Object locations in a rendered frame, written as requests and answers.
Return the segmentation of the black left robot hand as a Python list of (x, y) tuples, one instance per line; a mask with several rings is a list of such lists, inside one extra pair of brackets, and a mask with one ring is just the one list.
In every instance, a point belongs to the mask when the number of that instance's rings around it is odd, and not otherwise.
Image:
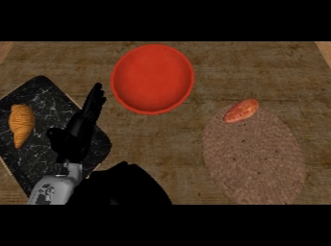
[(57, 163), (81, 163), (91, 147), (91, 136), (102, 107), (106, 102), (102, 83), (96, 83), (82, 109), (74, 114), (65, 129), (48, 128), (47, 137)]

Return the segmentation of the black marble cutting board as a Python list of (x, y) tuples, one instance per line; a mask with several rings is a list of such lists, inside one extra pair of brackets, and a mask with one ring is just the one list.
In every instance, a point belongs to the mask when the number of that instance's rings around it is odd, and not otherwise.
[[(35, 127), (22, 147), (14, 147), (14, 136), (9, 127), (11, 105), (26, 105), (35, 114)], [(65, 163), (56, 162), (56, 152), (47, 137), (48, 128), (65, 129), (74, 114), (82, 109), (68, 98), (51, 80), (32, 78), (0, 100), (0, 157), (6, 162), (25, 193), (44, 176), (66, 175)], [(97, 126), (93, 128), (91, 147), (82, 160), (82, 179), (105, 161), (110, 151), (110, 140)]]

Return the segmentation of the red bowl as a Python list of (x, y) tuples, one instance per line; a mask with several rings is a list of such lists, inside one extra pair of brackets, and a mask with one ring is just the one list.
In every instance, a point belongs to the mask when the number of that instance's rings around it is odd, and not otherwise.
[(156, 115), (174, 110), (195, 86), (195, 68), (184, 54), (164, 44), (146, 44), (118, 59), (110, 74), (116, 101), (133, 112)]

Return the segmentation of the orange-red cupcake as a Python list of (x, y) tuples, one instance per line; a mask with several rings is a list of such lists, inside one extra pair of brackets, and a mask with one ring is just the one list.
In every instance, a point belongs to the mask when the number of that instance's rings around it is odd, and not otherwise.
[(224, 114), (224, 122), (235, 123), (249, 118), (258, 110), (260, 104), (255, 99), (245, 99), (236, 103)]

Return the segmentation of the orange croissant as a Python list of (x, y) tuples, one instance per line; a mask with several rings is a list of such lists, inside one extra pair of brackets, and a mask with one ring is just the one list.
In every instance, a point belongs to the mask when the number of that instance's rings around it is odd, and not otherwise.
[(35, 127), (35, 114), (29, 106), (11, 105), (9, 127), (14, 136), (14, 147), (19, 149)]

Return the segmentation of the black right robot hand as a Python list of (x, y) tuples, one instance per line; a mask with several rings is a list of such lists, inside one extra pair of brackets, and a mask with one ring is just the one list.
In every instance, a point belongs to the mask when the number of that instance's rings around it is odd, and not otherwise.
[(159, 183), (137, 164), (128, 164), (125, 161), (108, 170), (91, 173), (75, 187), (66, 203), (68, 206), (168, 206), (170, 204)]

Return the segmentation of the brown woven placemat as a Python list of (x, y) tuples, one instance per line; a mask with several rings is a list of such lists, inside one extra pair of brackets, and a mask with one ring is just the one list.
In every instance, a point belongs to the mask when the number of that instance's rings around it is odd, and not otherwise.
[(227, 110), (210, 117), (202, 130), (202, 158), (210, 177), (239, 204), (289, 205), (304, 186), (306, 162), (286, 124), (266, 110), (236, 123)]

